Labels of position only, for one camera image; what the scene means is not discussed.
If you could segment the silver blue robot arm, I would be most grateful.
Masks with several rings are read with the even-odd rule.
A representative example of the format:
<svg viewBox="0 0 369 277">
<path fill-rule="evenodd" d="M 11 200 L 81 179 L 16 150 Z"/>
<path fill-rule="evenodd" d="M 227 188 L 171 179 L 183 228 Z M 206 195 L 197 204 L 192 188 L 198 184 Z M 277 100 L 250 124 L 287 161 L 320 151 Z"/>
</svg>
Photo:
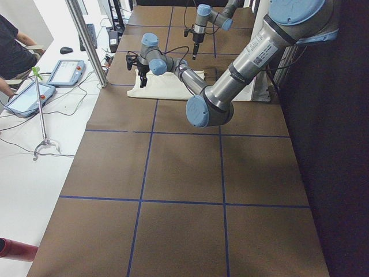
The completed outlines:
<svg viewBox="0 0 369 277">
<path fill-rule="evenodd" d="M 192 40 L 194 42 L 192 59 L 196 60 L 200 44 L 204 42 L 205 35 L 207 34 L 207 24 L 211 23 L 218 29 L 228 31 L 233 24 L 233 16 L 237 8 L 243 6 L 244 1 L 228 1 L 226 6 L 221 12 L 217 12 L 210 5 L 199 4 L 197 7 L 197 15 L 195 23 L 189 28 L 185 27 L 184 37 L 188 34 L 192 34 Z"/>
<path fill-rule="evenodd" d="M 147 84 L 147 72 L 175 74 L 192 94 L 186 104 L 187 120 L 197 128 L 220 126 L 234 114 L 232 100 L 279 51 L 334 40 L 340 7 L 340 1 L 270 1 L 262 28 L 214 85 L 208 85 L 184 59 L 162 53 L 153 33 L 143 35 L 139 54 L 127 54 L 127 68 L 137 67 L 141 87 Z"/>
</svg>

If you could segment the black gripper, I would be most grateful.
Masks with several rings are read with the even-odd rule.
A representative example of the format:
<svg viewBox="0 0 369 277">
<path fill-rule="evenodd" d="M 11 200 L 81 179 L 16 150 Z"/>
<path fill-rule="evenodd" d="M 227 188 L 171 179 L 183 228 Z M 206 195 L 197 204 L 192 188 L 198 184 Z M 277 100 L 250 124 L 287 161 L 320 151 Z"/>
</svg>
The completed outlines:
<svg viewBox="0 0 369 277">
<path fill-rule="evenodd" d="M 128 70 L 132 70 L 133 66 L 137 67 L 138 75 L 140 76 L 140 87 L 146 87 L 148 81 L 146 74 L 150 71 L 150 69 L 148 65 L 143 64 L 140 61 L 140 55 L 132 51 L 128 51 L 126 55 L 126 63 Z"/>
<path fill-rule="evenodd" d="M 193 42 L 194 42 L 193 59 L 196 59 L 197 54 L 198 54 L 198 50 L 199 50 L 199 44 L 204 41 L 205 34 L 196 32 L 194 28 L 185 28 L 184 29 L 184 37 L 187 37 L 188 34 L 190 34 L 190 33 L 193 35 Z"/>
</svg>

